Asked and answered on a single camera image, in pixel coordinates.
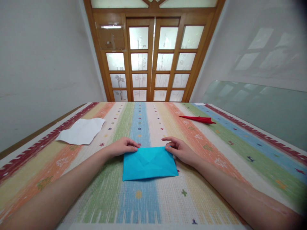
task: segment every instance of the red border pattern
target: red border pattern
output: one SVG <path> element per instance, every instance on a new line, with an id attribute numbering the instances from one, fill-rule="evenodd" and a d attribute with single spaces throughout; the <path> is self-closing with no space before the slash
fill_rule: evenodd
<path id="1" fill-rule="evenodd" d="M 16 158 L 12 159 L 9 163 L 4 165 L 0 169 L 0 184 L 8 179 L 10 176 L 13 175 L 15 171 L 17 171 L 19 168 L 21 168 L 23 165 L 25 165 L 30 159 L 35 157 L 44 147 L 46 147 L 48 144 L 50 144 L 54 139 L 57 138 L 58 134 L 65 130 L 69 129 L 75 121 L 77 121 L 79 118 L 81 118 L 84 114 L 86 114 L 88 111 L 90 111 L 94 106 L 96 106 L 99 102 L 93 102 L 89 104 L 87 107 L 82 109 L 80 112 L 78 112 L 76 115 L 74 115 L 69 120 L 65 121 L 62 125 L 57 127 L 55 130 L 53 130 L 51 133 L 43 137 L 41 140 L 39 140 L 37 143 L 32 145 L 27 150 L 23 151 L 21 154 L 19 154 Z"/>
<path id="2" fill-rule="evenodd" d="M 233 118 L 232 116 L 229 116 L 228 114 L 218 110 L 217 108 L 215 108 L 215 107 L 213 107 L 209 104 L 205 104 L 205 106 L 208 107 L 209 109 L 213 110 L 214 112 L 218 113 L 219 115 L 225 117 L 226 119 L 231 120 L 233 123 L 237 124 L 238 126 L 246 129 L 247 131 L 251 132 L 255 136 L 264 140 L 265 142 L 268 142 L 269 144 L 271 144 L 274 147 L 278 148 L 279 150 L 283 151 L 285 154 L 293 157 L 294 159 L 296 159 L 297 161 L 299 161 L 303 165 L 307 166 L 307 157 L 302 155 L 301 153 L 289 148 L 288 146 L 285 146 L 282 143 L 279 143 L 277 140 L 274 140 L 273 138 L 259 132 L 258 130 L 256 130 L 256 129 L 248 126 L 247 124 Z"/>

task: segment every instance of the hand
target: hand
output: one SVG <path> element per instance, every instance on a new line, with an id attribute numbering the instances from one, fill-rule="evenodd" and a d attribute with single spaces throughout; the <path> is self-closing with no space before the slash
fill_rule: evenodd
<path id="1" fill-rule="evenodd" d="M 198 156 L 183 140 L 175 137 L 164 137 L 163 141 L 171 141 L 166 144 L 165 149 L 178 157 L 182 162 L 195 167 L 202 158 Z"/>
<path id="2" fill-rule="evenodd" d="M 108 145 L 103 150 L 107 152 L 109 158 L 122 155 L 126 152 L 136 152 L 140 146 L 132 139 L 123 137 L 118 141 Z"/>

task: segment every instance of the white paper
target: white paper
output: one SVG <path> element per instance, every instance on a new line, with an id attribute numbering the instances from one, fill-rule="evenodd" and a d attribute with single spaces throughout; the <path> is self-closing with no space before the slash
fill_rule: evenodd
<path id="1" fill-rule="evenodd" d="M 79 119 L 70 129 L 60 132 L 57 141 L 65 141 L 69 144 L 90 144 L 94 137 L 100 132 L 104 119 Z"/>

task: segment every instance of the blue origami paper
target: blue origami paper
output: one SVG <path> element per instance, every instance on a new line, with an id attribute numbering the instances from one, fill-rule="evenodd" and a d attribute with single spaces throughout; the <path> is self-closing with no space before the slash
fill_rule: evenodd
<path id="1" fill-rule="evenodd" d="M 165 147 L 141 148 L 124 154 L 122 180 L 178 176 L 173 155 Z"/>

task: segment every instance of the striped tablecloth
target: striped tablecloth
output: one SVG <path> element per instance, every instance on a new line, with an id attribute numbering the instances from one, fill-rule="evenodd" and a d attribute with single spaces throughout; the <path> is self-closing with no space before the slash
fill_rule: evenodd
<path id="1" fill-rule="evenodd" d="M 212 117 L 205 125 L 179 116 Z M 104 118 L 90 145 L 55 141 L 79 118 Z M 121 137 L 143 147 L 184 140 L 227 174 L 300 212 L 306 152 L 209 104 L 87 103 L 0 161 L 0 220 L 96 151 Z M 58 229 L 245 229 L 244 220 L 195 170 L 176 160 L 178 177 L 122 182 L 123 157 L 110 160 L 80 195 Z"/>

